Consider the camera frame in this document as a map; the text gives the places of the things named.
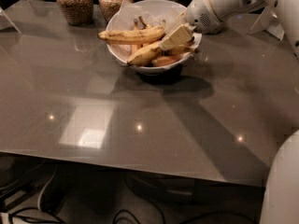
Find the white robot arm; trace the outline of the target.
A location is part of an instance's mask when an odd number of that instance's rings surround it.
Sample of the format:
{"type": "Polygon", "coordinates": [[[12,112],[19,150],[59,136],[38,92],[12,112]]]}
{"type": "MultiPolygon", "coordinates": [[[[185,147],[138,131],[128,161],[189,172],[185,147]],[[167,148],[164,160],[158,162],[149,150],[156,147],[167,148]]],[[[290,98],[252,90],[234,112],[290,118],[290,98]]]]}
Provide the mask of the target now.
{"type": "Polygon", "coordinates": [[[175,109],[209,159],[229,181],[266,180],[260,224],[299,224],[298,134],[280,144],[276,135],[297,130],[299,0],[192,0],[186,21],[210,33],[235,14],[268,7],[276,14],[291,50],[261,57],[256,45],[239,44],[234,87],[223,98],[236,98],[237,109],[224,100],[201,107],[187,98],[175,109]]]}

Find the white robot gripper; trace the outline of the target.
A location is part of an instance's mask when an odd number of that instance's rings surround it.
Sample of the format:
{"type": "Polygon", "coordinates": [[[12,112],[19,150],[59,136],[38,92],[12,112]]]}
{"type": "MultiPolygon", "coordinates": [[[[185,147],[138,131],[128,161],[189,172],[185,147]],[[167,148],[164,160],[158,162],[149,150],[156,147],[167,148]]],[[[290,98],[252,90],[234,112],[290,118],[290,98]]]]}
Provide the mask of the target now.
{"type": "Polygon", "coordinates": [[[190,41],[194,27],[203,34],[215,35],[222,29],[211,0],[192,0],[185,11],[165,23],[165,36],[159,42],[161,50],[169,50],[176,45],[190,41]]]}

